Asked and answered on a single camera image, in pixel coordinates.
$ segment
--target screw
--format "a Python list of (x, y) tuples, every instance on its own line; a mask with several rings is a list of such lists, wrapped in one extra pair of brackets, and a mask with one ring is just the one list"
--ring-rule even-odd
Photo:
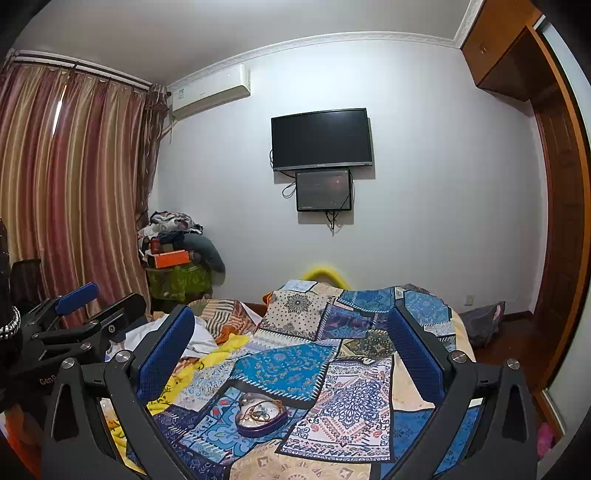
[(72, 368), (75, 363), (76, 363), (76, 360), (74, 360), (71, 356), (69, 356), (61, 363), (61, 367), (65, 368), (67, 370), (68, 368)]
[(115, 361), (120, 364), (124, 364), (131, 358), (131, 352), (129, 350), (121, 350), (115, 354)]
[(519, 361), (514, 358), (509, 358), (507, 360), (507, 366), (513, 370), (519, 370)]
[(454, 350), (452, 353), (452, 360), (457, 364), (465, 364), (468, 356), (461, 350)]

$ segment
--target wooden floor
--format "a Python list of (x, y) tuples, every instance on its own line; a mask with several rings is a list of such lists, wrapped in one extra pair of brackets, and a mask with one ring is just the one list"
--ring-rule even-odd
[(519, 360), (525, 371), (528, 385), (538, 384), (547, 366), (546, 339), (536, 329), (534, 322), (526, 317), (502, 322), (499, 332), (486, 348), (474, 350), (478, 362), (500, 365), (508, 358)]

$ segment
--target cable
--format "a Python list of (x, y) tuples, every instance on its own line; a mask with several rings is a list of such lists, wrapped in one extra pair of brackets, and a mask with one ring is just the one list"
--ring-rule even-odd
[[(273, 168), (273, 149), (270, 150), (269, 152), (269, 165), (271, 166), (271, 168)], [(283, 170), (281, 170), (281, 173), (283, 173), (283, 175), (285, 175), (286, 177), (289, 177), (291, 179), (294, 179), (296, 176), (295, 175), (289, 175), (288, 173), (285, 173)]]
[(351, 181), (351, 189), (353, 191), (353, 196), (351, 197), (351, 190), (350, 190), (349, 191), (349, 194), (343, 200), (343, 203), (340, 204), (340, 208), (338, 210), (325, 210), (324, 211), (324, 215), (326, 216), (326, 219), (329, 221), (329, 228), (330, 228), (330, 231), (332, 232), (332, 235), (333, 236), (335, 236), (335, 222), (336, 222), (336, 218), (341, 213), (341, 211), (343, 209), (343, 206), (345, 205), (345, 203), (347, 202), (347, 200), (349, 200), (349, 197), (351, 197), (351, 209), (353, 209), (353, 200), (355, 198), (355, 184), (354, 184), (353, 181)]
[[(289, 187), (293, 187), (294, 189), (289, 192), (288, 194), (285, 194), (285, 191), (289, 188)], [(285, 187), (283, 189), (283, 191), (281, 192), (281, 194), (283, 195), (283, 198), (285, 199), (290, 199), (294, 196), (294, 193), (296, 192), (296, 183), (294, 181), (292, 181), (287, 187)]]

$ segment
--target gray bag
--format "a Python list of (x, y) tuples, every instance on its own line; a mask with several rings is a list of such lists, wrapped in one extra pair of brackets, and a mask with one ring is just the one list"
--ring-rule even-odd
[(505, 301), (460, 314), (473, 348), (486, 347), (498, 332), (505, 313)]

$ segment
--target wall-mounted air conditioner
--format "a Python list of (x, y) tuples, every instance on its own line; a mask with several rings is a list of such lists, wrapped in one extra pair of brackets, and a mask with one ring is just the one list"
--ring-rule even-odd
[(251, 79), (244, 65), (236, 65), (195, 80), (173, 92), (176, 120), (224, 103), (248, 97)]

